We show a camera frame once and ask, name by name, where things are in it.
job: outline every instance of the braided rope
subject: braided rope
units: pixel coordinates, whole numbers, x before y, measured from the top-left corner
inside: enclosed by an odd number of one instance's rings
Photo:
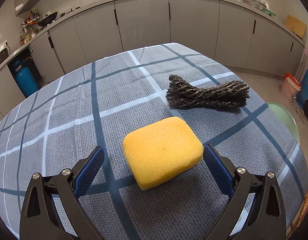
[[[169,76],[166,99],[173,108],[193,107],[243,107],[249,98],[243,81],[233,80],[215,87],[197,88],[177,75]]]

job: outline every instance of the metal pin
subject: metal pin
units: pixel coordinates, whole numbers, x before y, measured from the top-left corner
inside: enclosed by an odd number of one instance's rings
[[[71,173],[70,169],[65,169],[65,170],[62,171],[62,174],[65,175],[65,176],[70,174],[70,173]]]
[[[243,168],[243,167],[238,167],[238,168],[237,168],[237,171],[238,171],[238,173],[240,173],[240,174],[244,174],[244,173],[246,172],[245,168]]]
[[[39,178],[39,173],[34,173],[33,174],[33,179],[38,179]]]
[[[275,174],[270,171],[269,173],[267,173],[267,176],[272,179],[275,177]]]

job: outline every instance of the wooden cutting board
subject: wooden cutting board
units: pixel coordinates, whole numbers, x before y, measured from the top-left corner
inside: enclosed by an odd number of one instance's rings
[[[295,17],[292,17],[292,15],[287,15],[285,26],[301,38],[304,37],[307,28],[305,23],[296,19]]]

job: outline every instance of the sponge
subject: sponge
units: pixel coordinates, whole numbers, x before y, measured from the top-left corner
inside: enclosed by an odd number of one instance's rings
[[[123,153],[137,184],[147,190],[197,165],[203,145],[184,120],[169,117],[126,135]]]

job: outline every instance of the tablecloth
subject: tablecloth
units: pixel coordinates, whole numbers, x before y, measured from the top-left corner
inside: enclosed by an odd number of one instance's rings
[[[163,44],[83,66],[7,114],[0,122],[0,216],[7,227],[19,237],[20,212],[33,173],[56,175],[99,145],[105,162],[79,201],[106,239],[202,238],[228,200],[204,161],[142,191],[122,153],[125,135],[171,116],[184,119],[203,144],[214,145],[235,166],[254,174],[274,172],[288,227],[308,189],[308,170],[285,125],[252,89],[247,106],[240,109],[170,109],[165,98],[170,74],[197,87],[240,80],[196,51]],[[243,225],[252,199],[250,195],[234,231]],[[75,234],[59,197],[54,201],[65,229]]]

